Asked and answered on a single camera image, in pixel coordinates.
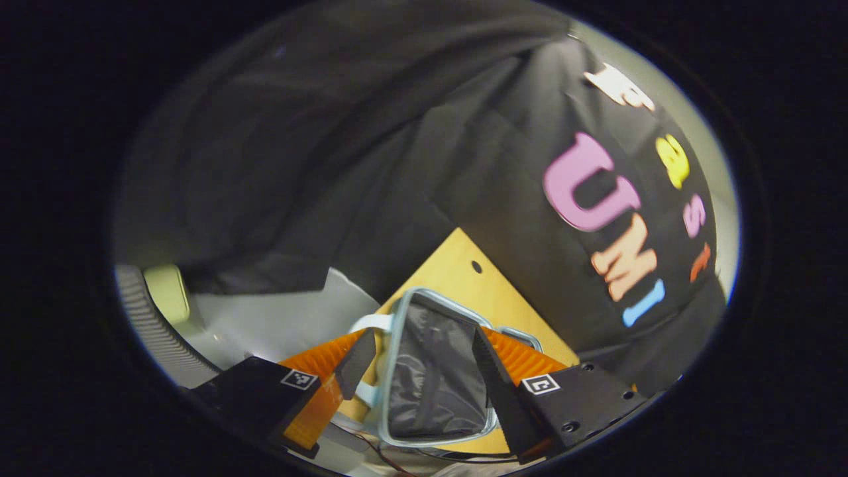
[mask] black fabric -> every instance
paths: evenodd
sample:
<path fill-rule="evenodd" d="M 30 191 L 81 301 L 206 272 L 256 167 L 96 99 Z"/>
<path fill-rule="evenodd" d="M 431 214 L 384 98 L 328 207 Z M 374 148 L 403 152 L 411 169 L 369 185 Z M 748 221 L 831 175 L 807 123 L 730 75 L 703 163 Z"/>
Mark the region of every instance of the black fabric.
<path fill-rule="evenodd" d="M 655 342 L 680 346 L 626 370 L 670 384 L 723 308 L 710 285 L 714 258 L 689 282 L 704 243 L 716 250 L 709 189 L 661 104 L 621 106 L 587 84 L 584 71 L 602 65 L 569 25 L 515 0 L 330 1 L 273 22 L 211 60 L 146 123 L 124 170 L 116 256 L 174 262 L 190 291 L 220 294 L 320 289 L 336 267 L 383 301 L 462 227 L 581 355 L 626 347 L 685 308 L 697 324 L 664 328 Z M 657 254 L 656 270 L 618 302 L 590 256 L 634 212 L 581 232 L 542 188 L 577 132 L 615 163 L 577 189 L 578 203 L 591 206 L 626 177 L 649 230 L 644 250 Z M 655 150 L 668 133 L 689 158 L 682 190 Z M 697 239 L 682 219 L 692 194 L 707 217 Z M 628 328 L 623 311 L 657 279 L 665 299 Z M 634 357 L 644 347 L 632 350 L 628 360 L 649 366 Z M 614 363 L 610 371 L 625 372 Z"/>
<path fill-rule="evenodd" d="M 486 424 L 486 385 L 471 344 L 477 325 L 413 297 L 389 394 L 388 429 L 401 439 L 454 439 Z"/>

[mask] white surface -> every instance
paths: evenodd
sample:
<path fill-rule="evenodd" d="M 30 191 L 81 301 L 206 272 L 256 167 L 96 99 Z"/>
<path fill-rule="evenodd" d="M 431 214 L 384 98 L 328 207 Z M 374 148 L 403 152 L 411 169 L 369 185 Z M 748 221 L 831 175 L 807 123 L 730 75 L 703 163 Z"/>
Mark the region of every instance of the white surface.
<path fill-rule="evenodd" d="M 176 327 L 221 369 L 245 356 L 279 362 L 348 333 L 379 304 L 330 269 L 324 289 L 277 295 L 190 295 L 190 326 Z"/>

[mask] gray fabric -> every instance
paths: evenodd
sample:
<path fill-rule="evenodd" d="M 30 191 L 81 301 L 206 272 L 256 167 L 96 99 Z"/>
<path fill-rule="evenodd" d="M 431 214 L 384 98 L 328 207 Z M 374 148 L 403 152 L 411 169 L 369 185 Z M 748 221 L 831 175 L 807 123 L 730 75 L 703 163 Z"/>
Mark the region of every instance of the gray fabric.
<path fill-rule="evenodd" d="M 389 397 L 400 439 L 453 439 L 486 425 L 486 385 L 471 353 L 476 324 L 410 303 Z"/>

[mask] orange letter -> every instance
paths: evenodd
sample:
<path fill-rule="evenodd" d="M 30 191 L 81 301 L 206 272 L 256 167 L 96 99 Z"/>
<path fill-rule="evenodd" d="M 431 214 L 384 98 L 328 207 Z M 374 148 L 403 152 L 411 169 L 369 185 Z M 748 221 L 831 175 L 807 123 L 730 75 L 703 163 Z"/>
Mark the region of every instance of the orange letter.
<path fill-rule="evenodd" d="M 633 222 L 624 235 L 603 253 L 592 254 L 592 266 L 605 275 L 613 301 L 619 301 L 642 277 L 656 269 L 653 249 L 639 253 L 647 238 L 648 228 L 642 216 L 633 214 Z"/>
<path fill-rule="evenodd" d="M 698 278 L 701 270 L 706 270 L 706 264 L 710 261 L 710 245 L 704 244 L 704 250 L 700 252 L 695 263 L 692 264 L 692 273 L 689 274 L 689 282 L 693 283 Z"/>

